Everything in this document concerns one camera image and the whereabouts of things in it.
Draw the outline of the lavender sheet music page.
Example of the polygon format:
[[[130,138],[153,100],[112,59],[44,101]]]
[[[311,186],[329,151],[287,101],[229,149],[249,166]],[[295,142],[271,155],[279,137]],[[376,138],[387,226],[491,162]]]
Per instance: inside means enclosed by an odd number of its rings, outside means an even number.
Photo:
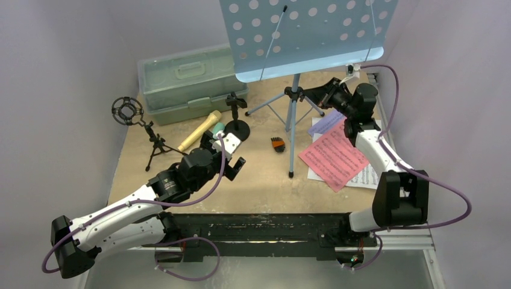
[[[307,133],[309,134],[309,136],[313,137],[314,134],[325,134],[338,122],[344,120],[345,118],[345,116],[342,113],[336,110],[332,110],[324,117],[326,118],[326,120],[318,122],[316,125],[313,125],[308,129]]]

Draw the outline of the light blue music stand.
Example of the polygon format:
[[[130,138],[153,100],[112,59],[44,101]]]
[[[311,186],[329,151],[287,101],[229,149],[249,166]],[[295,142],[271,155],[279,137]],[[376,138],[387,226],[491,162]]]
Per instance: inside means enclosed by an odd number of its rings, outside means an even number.
[[[239,81],[249,83],[381,58],[397,0],[221,1]]]

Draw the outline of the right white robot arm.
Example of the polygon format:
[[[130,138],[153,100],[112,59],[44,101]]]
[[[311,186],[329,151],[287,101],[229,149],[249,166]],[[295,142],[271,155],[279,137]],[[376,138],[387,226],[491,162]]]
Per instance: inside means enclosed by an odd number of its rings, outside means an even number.
[[[422,225],[427,221],[429,183],[388,147],[377,125],[373,110],[378,90],[371,84],[359,84],[353,92],[337,78],[301,92],[321,109],[334,108],[344,115],[344,134],[378,173],[379,183],[370,208],[351,212],[349,222],[340,226],[342,243],[352,245],[362,232],[393,226]]]

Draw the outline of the white sheet music page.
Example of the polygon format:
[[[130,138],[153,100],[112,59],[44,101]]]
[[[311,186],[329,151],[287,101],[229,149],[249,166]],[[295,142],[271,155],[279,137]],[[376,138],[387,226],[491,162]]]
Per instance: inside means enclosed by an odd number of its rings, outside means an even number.
[[[323,120],[326,120],[325,117],[312,117],[312,126],[316,125],[318,122],[321,122]]]
[[[312,137],[312,142],[314,143],[321,136],[322,136],[322,134],[314,133],[313,137]],[[308,168],[307,178],[315,180],[315,181],[325,182],[310,167]],[[377,185],[378,185],[378,181],[379,181],[379,178],[376,174],[376,171],[373,169],[373,167],[370,164],[368,164],[361,172],[359,172],[356,176],[354,176],[351,180],[349,180],[346,183],[346,186],[376,189]]]

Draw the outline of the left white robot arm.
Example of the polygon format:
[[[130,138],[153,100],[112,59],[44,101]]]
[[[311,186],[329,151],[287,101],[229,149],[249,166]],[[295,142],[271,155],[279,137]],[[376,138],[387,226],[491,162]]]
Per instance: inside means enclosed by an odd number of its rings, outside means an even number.
[[[233,166],[229,162],[242,142],[233,133],[206,131],[198,148],[123,199],[82,217],[55,218],[52,248],[43,259],[42,271],[70,279],[110,253],[146,244],[173,246],[180,230],[165,209],[193,205],[191,195],[211,180],[213,187],[198,202],[209,197],[223,177],[234,180],[246,161],[239,158]]]

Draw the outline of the cream yellow microphone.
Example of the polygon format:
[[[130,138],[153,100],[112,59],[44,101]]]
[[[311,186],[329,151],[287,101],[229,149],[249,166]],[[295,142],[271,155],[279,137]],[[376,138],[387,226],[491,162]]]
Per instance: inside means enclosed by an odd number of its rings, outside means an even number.
[[[178,151],[184,152],[187,148],[189,148],[194,142],[196,142],[206,130],[210,127],[216,125],[221,120],[222,114],[218,110],[214,110],[211,112],[205,121],[200,124],[189,136],[187,136],[177,147]]]

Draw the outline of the black round-base microphone stand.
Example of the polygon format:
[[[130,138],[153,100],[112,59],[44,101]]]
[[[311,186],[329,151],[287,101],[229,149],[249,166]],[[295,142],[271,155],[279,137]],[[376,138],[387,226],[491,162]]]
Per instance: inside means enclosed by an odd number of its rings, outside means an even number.
[[[233,134],[240,141],[245,141],[250,135],[249,125],[239,119],[239,108],[247,108],[246,100],[237,96],[235,92],[231,92],[225,100],[226,104],[231,108],[232,120],[225,125],[224,133]]]

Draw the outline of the mint green microphone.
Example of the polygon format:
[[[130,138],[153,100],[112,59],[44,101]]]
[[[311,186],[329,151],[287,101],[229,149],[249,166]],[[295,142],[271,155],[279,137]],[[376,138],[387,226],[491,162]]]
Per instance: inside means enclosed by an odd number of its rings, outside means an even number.
[[[214,139],[225,137],[225,125],[222,122],[218,122],[212,129]]]

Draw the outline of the black tripod microphone stand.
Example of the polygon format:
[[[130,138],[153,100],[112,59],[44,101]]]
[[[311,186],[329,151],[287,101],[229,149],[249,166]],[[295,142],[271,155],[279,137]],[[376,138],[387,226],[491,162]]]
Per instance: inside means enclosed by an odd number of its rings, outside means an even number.
[[[136,98],[125,96],[115,99],[111,105],[111,114],[117,123],[124,126],[140,126],[147,133],[149,142],[152,143],[152,152],[145,167],[146,172],[150,170],[152,160],[156,156],[169,152],[187,155],[178,149],[168,146],[166,140],[160,134],[154,132],[152,128],[154,126],[153,121],[144,121],[143,105]]]

